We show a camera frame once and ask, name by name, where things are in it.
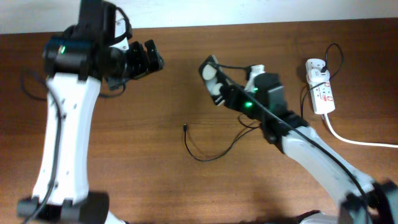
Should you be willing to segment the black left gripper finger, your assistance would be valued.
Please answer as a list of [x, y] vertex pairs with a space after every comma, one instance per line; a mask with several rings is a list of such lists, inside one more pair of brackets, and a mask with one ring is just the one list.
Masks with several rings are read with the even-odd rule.
[[129, 65], [131, 77], [144, 77], [147, 75], [149, 58], [142, 44], [135, 41], [129, 45]]
[[144, 43], [147, 49], [147, 56], [149, 58], [148, 71], [149, 72], [158, 72], [164, 67], [164, 60], [161, 57], [155, 42], [151, 39]]

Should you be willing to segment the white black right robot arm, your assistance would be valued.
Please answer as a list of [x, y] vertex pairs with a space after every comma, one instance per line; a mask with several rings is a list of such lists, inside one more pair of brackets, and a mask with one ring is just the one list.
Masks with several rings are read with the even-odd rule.
[[268, 103], [256, 94], [267, 95], [282, 88], [278, 80], [267, 77], [254, 92], [232, 84], [255, 112], [251, 117], [260, 122], [270, 144], [298, 162], [328, 192], [339, 208], [336, 217], [313, 210], [293, 218], [294, 223], [397, 223], [397, 185], [388, 180], [382, 184], [357, 170], [329, 147], [308, 123], [293, 111], [280, 108], [280, 96]]

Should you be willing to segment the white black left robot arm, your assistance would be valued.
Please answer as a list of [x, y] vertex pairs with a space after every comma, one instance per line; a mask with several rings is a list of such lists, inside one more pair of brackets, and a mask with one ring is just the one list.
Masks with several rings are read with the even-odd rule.
[[88, 143], [101, 85], [126, 83], [164, 67], [153, 40], [132, 41], [127, 16], [107, 1], [82, 1], [78, 22], [53, 36], [43, 51], [47, 126], [40, 172], [32, 195], [17, 204], [26, 222], [119, 223], [109, 195], [89, 189]]

